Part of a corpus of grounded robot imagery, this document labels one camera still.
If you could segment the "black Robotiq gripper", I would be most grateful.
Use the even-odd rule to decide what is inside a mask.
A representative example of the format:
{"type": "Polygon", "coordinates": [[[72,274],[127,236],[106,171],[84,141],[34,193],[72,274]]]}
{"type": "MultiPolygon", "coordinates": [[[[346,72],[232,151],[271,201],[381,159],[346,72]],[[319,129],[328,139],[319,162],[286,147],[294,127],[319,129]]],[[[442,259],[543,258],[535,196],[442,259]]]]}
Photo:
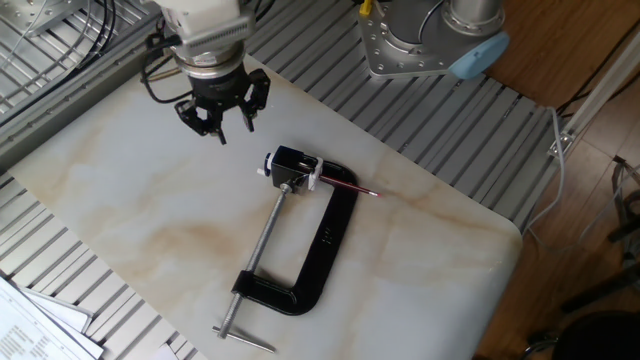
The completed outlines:
{"type": "Polygon", "coordinates": [[[236,107],[251,88],[249,99],[240,103],[244,123],[249,132],[254,131],[254,119],[267,104],[271,80],[264,70],[247,74],[239,65],[229,74],[211,79],[189,76],[194,98],[178,102],[174,109],[179,119],[200,136],[217,137],[226,145],[222,130],[224,111],[236,107]]]}

